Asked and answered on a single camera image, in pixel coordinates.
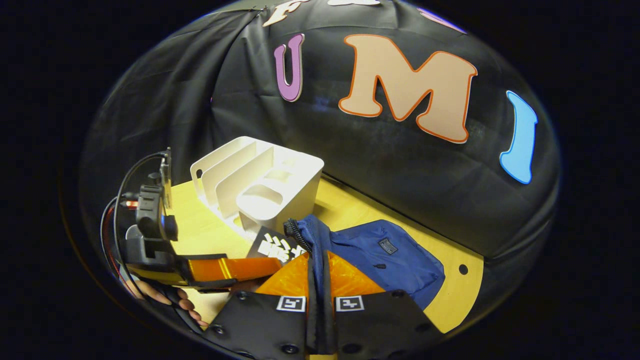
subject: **white desk organizer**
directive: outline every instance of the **white desk organizer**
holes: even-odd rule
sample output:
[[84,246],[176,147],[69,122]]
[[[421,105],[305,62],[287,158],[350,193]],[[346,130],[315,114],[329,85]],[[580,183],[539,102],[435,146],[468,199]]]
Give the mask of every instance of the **white desk organizer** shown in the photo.
[[284,233],[288,218],[313,212],[323,167],[315,156],[242,136],[196,161],[191,178],[198,198],[252,242],[261,226]]

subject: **blue backpack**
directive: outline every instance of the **blue backpack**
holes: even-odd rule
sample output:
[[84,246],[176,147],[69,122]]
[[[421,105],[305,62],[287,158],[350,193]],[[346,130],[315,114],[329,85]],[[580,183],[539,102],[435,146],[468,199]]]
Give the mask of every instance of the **blue backpack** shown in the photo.
[[[444,267],[401,227],[378,220],[333,232],[314,215],[298,221],[314,254],[345,259],[385,291],[402,289],[425,309],[444,282]],[[312,256],[317,291],[324,295],[323,257]]]

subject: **letter m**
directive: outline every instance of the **letter m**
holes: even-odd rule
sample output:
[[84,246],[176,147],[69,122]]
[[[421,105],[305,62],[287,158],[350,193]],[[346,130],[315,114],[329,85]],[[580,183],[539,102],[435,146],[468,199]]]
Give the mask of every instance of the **letter m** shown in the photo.
[[429,106],[415,119],[425,132],[453,143],[465,143],[465,128],[471,79],[476,67],[453,54],[437,51],[413,70],[398,46],[379,35],[350,35],[355,64],[349,96],[339,108],[350,114],[376,117],[382,105],[375,99],[378,80],[387,96],[391,114],[403,121],[431,94]]

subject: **red wire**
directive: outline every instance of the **red wire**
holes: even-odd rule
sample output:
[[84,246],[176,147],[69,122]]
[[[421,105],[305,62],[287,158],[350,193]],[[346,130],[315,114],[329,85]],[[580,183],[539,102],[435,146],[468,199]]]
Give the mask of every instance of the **red wire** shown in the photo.
[[[105,224],[108,224],[108,223],[109,223],[109,220],[108,220],[108,219],[109,219],[109,217],[111,216],[111,212],[112,212],[112,211],[113,211],[113,207],[112,207],[112,208],[110,208],[110,209],[109,209],[109,211],[107,212],[107,217],[106,217],[107,219],[106,219],[106,221],[104,222]],[[105,231],[104,231],[104,227],[102,228],[102,237],[103,237],[105,240],[108,238],[108,237],[106,236]],[[124,284],[124,286],[126,286],[126,287],[127,287],[127,289],[129,289],[129,292],[130,292],[130,293],[135,294],[133,291],[131,291],[131,288],[129,287],[129,285],[127,284],[127,282],[124,280],[124,278],[122,277],[122,274],[120,273],[120,271],[119,271],[118,267],[116,266],[116,262],[115,262],[115,260],[113,259],[113,255],[111,255],[111,250],[109,249],[109,246],[108,246],[109,244],[107,243],[106,245],[107,245],[107,246],[105,246],[105,249],[106,249],[106,251],[107,251],[107,254],[109,254],[109,259],[111,259],[111,264],[113,264],[113,268],[114,268],[114,269],[116,270],[116,272],[118,273],[118,276],[120,277],[120,280],[122,280],[122,283]]]

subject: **wooden table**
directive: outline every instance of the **wooden table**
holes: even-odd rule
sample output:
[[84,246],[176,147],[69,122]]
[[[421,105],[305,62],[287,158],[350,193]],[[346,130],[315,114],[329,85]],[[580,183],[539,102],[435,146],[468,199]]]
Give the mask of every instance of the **wooden table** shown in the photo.
[[[229,258],[246,257],[251,244],[207,209],[196,196],[192,181],[173,186],[172,196],[171,213],[175,215],[179,229],[179,240],[172,244],[178,255],[226,253]],[[444,266],[445,281],[424,310],[433,325],[441,332],[450,331],[471,310],[483,275],[484,262],[479,254],[324,176],[318,186],[314,215],[332,231],[380,219],[400,225]],[[236,223],[240,225],[239,219],[236,219]],[[467,267],[465,275],[461,274],[460,265]],[[215,318],[228,296],[227,293],[201,294],[194,289],[185,290],[206,322]],[[311,356],[311,360],[333,358]]]

